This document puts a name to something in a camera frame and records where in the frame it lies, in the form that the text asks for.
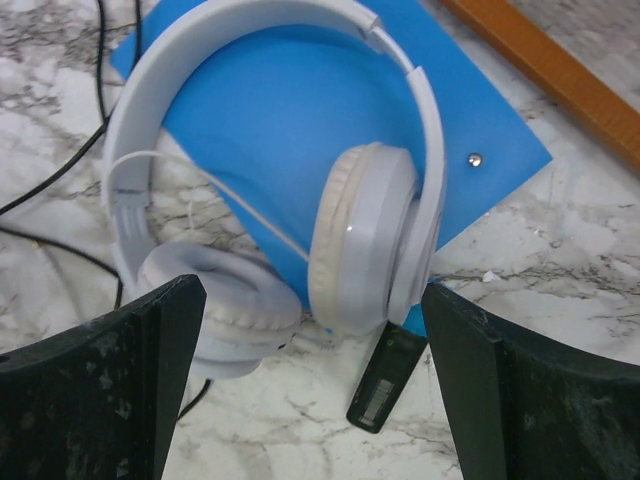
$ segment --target cord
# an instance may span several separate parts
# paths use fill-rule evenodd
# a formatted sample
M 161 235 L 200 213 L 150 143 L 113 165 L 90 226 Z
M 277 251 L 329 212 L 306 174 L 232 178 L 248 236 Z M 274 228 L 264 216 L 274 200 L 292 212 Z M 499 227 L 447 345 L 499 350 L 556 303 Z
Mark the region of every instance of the cord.
M 200 403 L 200 401 L 204 398 L 204 396 L 207 394 L 207 392 L 211 388 L 212 384 L 213 384 L 213 381 L 209 379 L 207 379 L 204 382 L 204 385 L 202 386 L 202 389 L 200 390 L 200 392 L 198 392 L 198 395 L 193 397 L 193 400 L 191 400 L 187 405 L 185 405 L 182 411 L 178 414 L 176 423 L 182 420 L 187 413 L 193 410 L 193 407 L 195 407 L 198 403 Z
M 273 225 L 269 220 L 267 220 L 261 213 L 259 213 L 255 208 L 249 205 L 240 195 L 235 193 L 231 188 L 229 188 L 224 182 L 222 182 L 215 175 L 207 172 L 206 170 L 202 170 L 198 166 L 194 165 L 189 159 L 179 157 L 177 155 L 171 155 L 164 152 L 156 152 L 154 150 L 140 150 L 137 152 L 132 152 L 127 155 L 120 157 L 118 160 L 113 162 L 111 165 L 111 169 L 107 174 L 106 185 L 103 188 L 106 189 L 107 194 L 107 205 L 109 207 L 113 204 L 113 192 L 112 192 L 112 184 L 113 184 L 113 175 L 119 166 L 122 164 L 134 160 L 139 157 L 151 157 L 151 158 L 162 158 L 164 160 L 169 160 L 178 165 L 182 165 L 192 170 L 196 170 L 201 175 L 206 177 L 218 190 L 226 193 L 229 197 L 235 200 L 242 208 L 244 208 L 247 212 L 249 212 L 257 221 L 259 221 L 264 227 L 266 227 L 269 231 L 271 231 L 274 235 L 276 235 L 280 240 L 286 243 L 294 252 L 296 252 L 300 257 L 302 257 L 306 262 L 309 261 L 309 253 L 306 252 L 300 245 L 298 245 L 291 237 L 289 237 L 286 233 L 280 230 L 278 227 Z
M 136 13 L 136 46 L 133 57 L 133 66 L 135 67 L 140 57 L 142 57 L 142 0 L 135 0 Z
M 0 208 L 0 216 L 10 212 L 11 210 L 22 205 L 26 201 L 31 200 L 33 197 L 35 197 L 37 194 L 42 192 L 44 189 L 50 187 L 56 181 L 62 178 L 62 176 L 64 176 L 80 160 L 82 160 L 82 157 L 84 157 L 84 155 L 89 151 L 89 149 L 102 136 L 102 134 L 105 131 L 105 128 L 106 128 L 105 124 L 100 125 L 100 127 L 93 133 L 93 135 L 91 135 L 91 137 L 89 137 L 89 139 L 84 143 L 84 145 L 82 145 L 82 147 L 80 147 L 80 149 L 69 159 L 69 161 L 67 161 L 67 163 L 65 163 L 62 167 L 60 167 L 60 169 L 57 170 L 55 173 L 53 173 L 49 178 L 47 178 L 42 183 L 36 185 L 35 187 L 33 187 L 24 195 L 21 195 L 20 197 L 16 198 L 12 202 L 9 202 L 4 207 Z
M 15 200 L 9 202 L 7 205 L 0 208 L 0 216 L 10 212 L 11 210 L 17 208 L 23 203 L 29 201 L 40 192 L 45 190 L 46 188 L 53 185 L 56 181 L 62 178 L 69 170 L 71 170 L 85 155 L 86 153 L 93 147 L 93 145 L 98 141 L 98 139 L 105 133 L 107 129 L 107 125 L 109 123 L 109 115 L 107 114 L 105 99 L 104 99 L 104 82 L 103 82 L 103 62 L 104 62 L 104 49 L 105 49 L 105 37 L 106 37 L 106 12 L 104 8 L 103 0 L 96 0 L 98 4 L 98 14 L 99 14 L 99 33 L 98 33 L 98 54 L 96 58 L 96 96 L 98 100 L 98 108 L 100 109 L 100 117 L 102 119 L 102 125 L 98 127 L 98 129 L 89 137 L 89 139 L 80 147 L 80 149 L 56 172 L 54 172 L 49 178 L 44 180 L 42 183 L 36 185 L 31 190 L 16 198 Z M 134 57 L 134 66 L 142 56 L 142 7 L 141 0 L 135 0 L 135 15 L 136 15 L 136 45 L 135 45 L 135 57 Z M 70 254 L 76 255 L 94 266 L 104 270 L 110 275 L 113 275 L 118 279 L 118 286 L 116 292 L 116 299 L 114 304 L 114 309 L 117 309 L 122 304 L 122 296 L 124 291 L 124 285 L 122 280 L 120 279 L 120 275 L 118 272 L 111 266 L 104 263 L 102 260 L 83 252 L 71 245 L 67 245 L 65 243 L 59 242 L 57 240 L 53 240 L 41 235 L 35 235 L 32 233 L 23 232 L 21 230 L 16 230 L 14 228 L 10 228 L 4 225 L 0 225 L 0 232 L 6 235 L 11 235 L 14 237 L 22 238 L 24 240 L 30 240 L 32 242 L 36 242 L 40 245 L 47 245 L 50 247 L 58 248 L 60 250 L 66 251 Z M 202 390 L 196 395 L 196 397 L 189 402 L 188 405 L 180 412 L 178 415 L 178 420 L 182 419 L 187 413 L 189 413 L 207 394 L 209 388 L 211 387 L 211 380 L 207 380 L 202 387 Z
M 98 17 L 100 29 L 98 33 L 98 57 L 96 58 L 96 95 L 98 97 L 98 108 L 102 124 L 106 126 L 109 122 L 107 107 L 104 101 L 104 82 L 102 81 L 102 63 L 104 61 L 104 44 L 107 32 L 107 14 L 104 9 L 103 0 L 96 0 L 98 3 Z
M 5 233 L 7 235 L 12 235 L 14 237 L 23 238 L 25 240 L 31 240 L 32 242 L 38 242 L 42 245 L 49 245 L 50 247 L 59 248 L 60 250 L 64 250 L 65 252 L 71 253 L 73 255 L 77 255 L 80 258 L 83 258 L 87 262 L 95 265 L 96 267 L 104 270 L 109 275 L 113 275 L 114 277 L 118 276 L 118 272 L 115 268 L 107 265 L 102 260 L 90 255 L 82 250 L 79 250 L 71 245 L 67 245 L 65 243 L 59 242 L 57 240 L 53 240 L 48 237 L 43 237 L 40 235 L 34 235 L 33 233 L 22 232 L 20 230 L 16 230 L 14 228 L 7 227 L 5 225 L 0 225 L 0 232 Z

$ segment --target black cable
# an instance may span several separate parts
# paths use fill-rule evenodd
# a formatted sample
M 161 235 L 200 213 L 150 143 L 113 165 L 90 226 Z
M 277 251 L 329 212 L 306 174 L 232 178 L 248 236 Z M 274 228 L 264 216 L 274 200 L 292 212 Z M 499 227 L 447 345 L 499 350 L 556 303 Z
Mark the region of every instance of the black cable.
M 191 400 L 187 405 L 185 405 L 182 411 L 178 414 L 178 419 L 176 420 L 176 422 L 182 420 L 187 413 L 193 410 L 193 407 L 195 407 L 198 403 L 200 403 L 200 400 L 204 398 L 204 396 L 209 391 L 209 388 L 211 388 L 211 380 L 207 379 L 204 382 L 204 385 L 202 386 L 202 390 L 200 390 L 198 395 L 196 395 L 193 398 L 193 400 Z
M 64 176 L 71 168 L 73 168 L 83 157 L 84 155 L 91 149 L 91 147 L 98 141 L 98 139 L 104 134 L 107 129 L 107 124 L 109 123 L 109 115 L 107 114 L 107 109 L 104 100 L 104 82 L 102 78 L 102 63 L 104 61 L 104 47 L 105 47 L 105 37 L 106 37 L 106 13 L 104 8 L 103 0 L 96 0 L 98 3 L 98 14 L 99 14 L 99 33 L 98 33 L 98 55 L 96 58 L 96 95 L 98 97 L 98 107 L 100 109 L 100 117 L 102 118 L 102 125 L 98 127 L 98 129 L 89 137 L 89 139 L 80 147 L 80 149 L 67 161 L 60 169 L 54 172 L 49 178 L 47 178 L 44 182 L 36 185 L 34 188 L 29 190 L 24 195 L 16 198 L 12 202 L 9 202 L 4 207 L 0 208 L 0 216 L 5 213 L 10 212 L 14 208 L 22 205 L 26 201 L 35 197 L 37 194 L 54 184 L 58 181 L 62 176 Z M 136 44 L 135 44 L 135 56 L 134 56 L 134 66 L 140 60 L 142 56 L 142 5 L 141 0 L 135 0 L 135 15 L 136 15 Z M 118 272 L 111 266 L 104 263 L 102 260 L 83 252 L 71 245 L 64 244 L 57 240 L 53 240 L 47 237 L 43 237 L 40 235 L 35 235 L 32 233 L 23 232 L 20 230 L 16 230 L 13 228 L 5 227 L 0 225 L 0 232 L 5 233 L 7 235 L 12 235 L 14 237 L 22 238 L 25 240 L 31 240 L 33 242 L 41 243 L 42 245 L 48 245 L 51 247 L 59 248 L 60 250 L 64 250 L 68 253 L 76 255 L 91 264 L 95 265 L 98 268 L 101 268 L 105 272 L 113 275 L 118 279 L 118 287 L 116 292 L 116 300 L 114 308 L 119 308 L 122 303 L 122 294 L 124 290 L 124 285 L 122 283 L 122 279 Z M 204 398 L 204 396 L 211 388 L 211 380 L 206 380 L 202 387 L 202 390 L 194 397 L 189 404 L 187 404 L 180 414 L 178 415 L 178 420 L 184 418 L 184 416 L 189 413 L 193 408 Z
M 104 101 L 104 82 L 102 81 L 102 63 L 104 61 L 104 44 L 107 32 L 107 14 L 104 9 L 103 0 L 96 0 L 98 3 L 98 17 L 100 22 L 98 33 L 98 57 L 96 58 L 96 95 L 98 97 L 98 108 L 100 108 L 100 118 L 102 124 L 106 125 L 109 121 L 107 115 L 107 107 Z
M 32 242 L 38 242 L 43 245 L 49 245 L 51 247 L 59 248 L 60 250 L 64 250 L 66 252 L 77 255 L 80 258 L 85 259 L 87 262 L 92 263 L 98 268 L 101 268 L 105 272 L 113 275 L 114 277 L 118 276 L 118 272 L 111 266 L 104 263 L 102 260 L 90 255 L 82 250 L 78 250 L 75 247 L 70 245 L 66 245 L 62 242 L 58 242 L 57 240 L 53 240 L 51 238 L 43 237 L 40 235 L 34 235 L 33 233 L 26 233 L 20 230 L 16 230 L 14 228 L 9 228 L 4 225 L 0 225 L 0 232 L 6 233 L 7 235 L 13 235 L 14 237 L 24 238 L 25 240 L 31 240 Z
M 5 213 L 10 212 L 11 210 L 13 210 L 16 207 L 22 205 L 27 200 L 31 200 L 33 197 L 35 197 L 37 194 L 42 192 L 44 189 L 50 187 L 56 181 L 58 181 L 65 173 L 67 173 L 69 170 L 71 170 L 76 163 L 78 163 L 80 160 L 82 160 L 82 157 L 84 157 L 84 155 L 89 151 L 89 149 L 102 136 L 102 134 L 105 131 L 105 128 L 106 128 L 105 124 L 100 125 L 100 127 L 93 133 L 93 135 L 91 135 L 91 137 L 89 137 L 89 139 L 84 143 L 84 145 L 82 145 L 82 147 L 80 147 L 80 150 L 78 150 L 67 161 L 67 163 L 65 163 L 62 167 L 60 167 L 60 169 L 58 169 L 56 172 L 54 172 L 44 182 L 40 183 L 39 185 L 36 185 L 35 187 L 33 187 L 31 190 L 29 190 L 24 195 L 21 195 L 20 197 L 16 198 L 12 202 L 9 202 L 4 207 L 0 208 L 0 216 L 4 215 Z
M 122 279 L 118 277 L 118 289 L 116 290 L 116 301 L 113 304 L 113 309 L 117 310 L 122 306 L 122 294 L 124 292 L 124 284 Z
M 136 9 L 136 49 L 133 57 L 133 66 L 135 67 L 142 56 L 142 0 L 135 0 L 134 3 Z

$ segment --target barcode label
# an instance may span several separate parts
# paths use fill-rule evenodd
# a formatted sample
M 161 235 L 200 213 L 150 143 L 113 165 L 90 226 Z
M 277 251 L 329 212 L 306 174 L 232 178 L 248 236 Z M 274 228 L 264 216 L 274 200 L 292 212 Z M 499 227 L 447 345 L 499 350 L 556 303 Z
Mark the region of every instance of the barcode label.
M 373 421 L 375 420 L 380 408 L 384 404 L 384 402 L 389 397 L 391 390 L 393 389 L 393 383 L 388 380 L 380 380 L 378 385 L 376 385 L 376 389 L 371 396 L 371 400 L 369 400 L 369 405 L 367 405 L 367 409 L 364 412 L 364 415 L 360 417 L 360 421 L 365 425 L 373 426 Z

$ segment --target black usb drive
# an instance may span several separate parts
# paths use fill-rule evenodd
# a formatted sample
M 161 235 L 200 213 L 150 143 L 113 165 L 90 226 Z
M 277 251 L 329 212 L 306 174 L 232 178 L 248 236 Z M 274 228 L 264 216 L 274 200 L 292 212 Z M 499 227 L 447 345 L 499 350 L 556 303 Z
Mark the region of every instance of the black usb drive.
M 380 431 L 427 343 L 425 337 L 387 322 L 347 411 L 351 424 Z

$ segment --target black plastic piece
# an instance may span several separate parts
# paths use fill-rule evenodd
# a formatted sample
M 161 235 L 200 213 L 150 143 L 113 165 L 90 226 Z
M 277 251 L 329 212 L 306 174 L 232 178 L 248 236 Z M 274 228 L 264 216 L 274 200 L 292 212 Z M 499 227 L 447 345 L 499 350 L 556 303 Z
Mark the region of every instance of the black plastic piece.
M 427 339 L 387 323 L 360 380 L 347 420 L 378 433 L 420 360 Z
M 0 478 L 160 479 L 204 302 L 180 277 L 0 356 Z
M 640 479 L 640 367 L 441 285 L 427 287 L 422 309 L 465 480 Z

